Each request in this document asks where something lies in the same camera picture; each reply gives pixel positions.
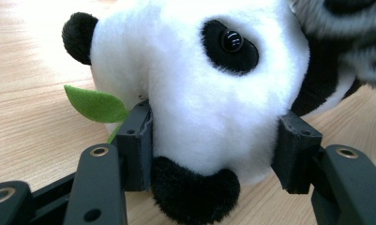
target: wooden table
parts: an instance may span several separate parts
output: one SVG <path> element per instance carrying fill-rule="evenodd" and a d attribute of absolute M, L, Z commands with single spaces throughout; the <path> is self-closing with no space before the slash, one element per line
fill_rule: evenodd
<path fill-rule="evenodd" d="M 102 124 L 80 116 L 63 85 L 93 89 L 90 68 L 63 48 L 71 13 L 100 17 L 113 1 L 0 0 L 0 182 L 23 180 L 37 190 L 76 170 L 80 153 L 107 139 Z M 350 145 L 376 165 L 376 91 L 361 88 L 336 109 L 307 119 L 323 146 Z M 127 193 L 129 224 L 173 224 L 150 192 Z M 239 206 L 222 224 L 315 224 L 310 196 L 291 196 L 272 175 L 244 187 Z"/>

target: panda head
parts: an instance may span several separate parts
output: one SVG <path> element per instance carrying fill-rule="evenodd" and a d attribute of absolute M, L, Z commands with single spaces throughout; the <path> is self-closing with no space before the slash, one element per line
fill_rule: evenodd
<path fill-rule="evenodd" d="M 74 14 L 65 47 L 127 108 L 149 99 L 160 209 L 180 223 L 221 221 L 240 184 L 271 170 L 307 40 L 285 0 L 122 2 L 100 20 Z"/>

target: panda eye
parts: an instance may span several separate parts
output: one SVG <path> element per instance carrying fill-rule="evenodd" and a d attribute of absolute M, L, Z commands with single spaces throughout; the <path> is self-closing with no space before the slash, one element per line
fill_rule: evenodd
<path fill-rule="evenodd" d="M 243 76 L 258 65 L 259 54 L 255 45 L 221 22 L 206 22 L 202 35 L 205 53 L 215 68 Z"/>

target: panda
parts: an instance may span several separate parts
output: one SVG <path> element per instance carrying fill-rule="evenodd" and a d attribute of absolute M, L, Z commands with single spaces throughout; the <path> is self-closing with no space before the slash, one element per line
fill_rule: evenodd
<path fill-rule="evenodd" d="M 78 12 L 66 22 L 65 48 L 97 90 L 128 109 L 148 98 L 151 188 L 169 218 L 222 221 L 240 186 L 271 171 L 282 115 L 332 108 L 366 81 L 341 61 L 357 38 L 305 24 L 314 2 L 124 0 L 100 20 Z"/>

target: panda ear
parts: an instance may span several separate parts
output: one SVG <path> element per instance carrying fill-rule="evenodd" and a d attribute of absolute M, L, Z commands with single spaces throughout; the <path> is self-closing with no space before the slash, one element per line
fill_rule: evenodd
<path fill-rule="evenodd" d="M 62 31 L 66 51 L 77 61 L 91 65 L 90 51 L 98 19 L 90 14 L 77 12 L 71 15 Z"/>

